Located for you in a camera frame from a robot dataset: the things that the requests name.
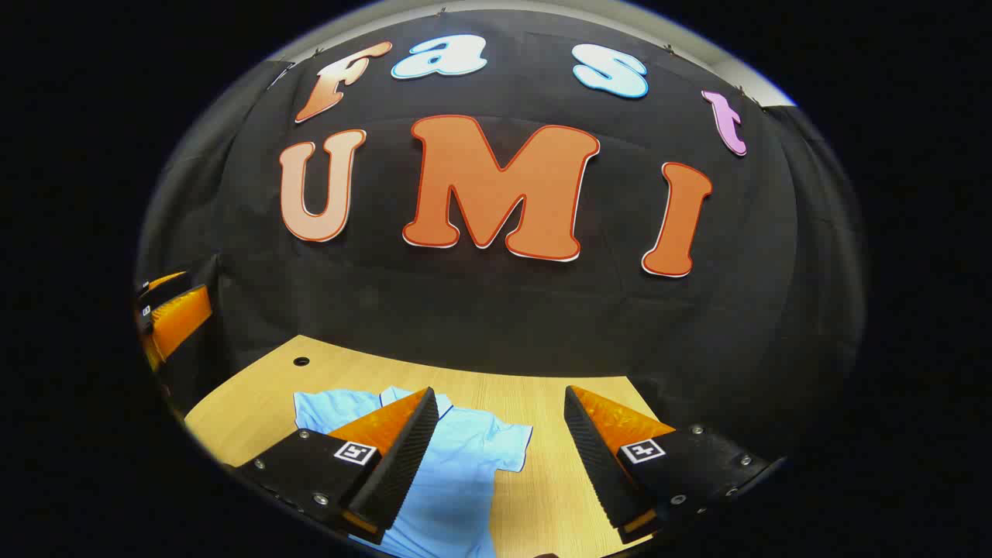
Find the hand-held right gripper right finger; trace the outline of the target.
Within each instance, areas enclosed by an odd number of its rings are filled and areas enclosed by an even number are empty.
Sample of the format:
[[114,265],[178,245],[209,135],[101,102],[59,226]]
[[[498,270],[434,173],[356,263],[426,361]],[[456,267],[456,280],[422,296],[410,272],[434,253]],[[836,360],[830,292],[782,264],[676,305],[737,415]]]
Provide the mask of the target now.
[[669,425],[577,385],[563,417],[610,526],[623,543],[696,529],[778,473],[773,460],[704,422]]

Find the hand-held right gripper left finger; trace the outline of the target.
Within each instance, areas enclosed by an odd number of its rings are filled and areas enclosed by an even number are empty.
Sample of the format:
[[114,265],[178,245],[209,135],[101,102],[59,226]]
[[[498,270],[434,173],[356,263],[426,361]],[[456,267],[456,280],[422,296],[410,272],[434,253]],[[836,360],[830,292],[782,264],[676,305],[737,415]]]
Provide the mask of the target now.
[[231,473],[325,529],[379,544],[437,421],[436,393],[426,387],[329,433],[295,430]]

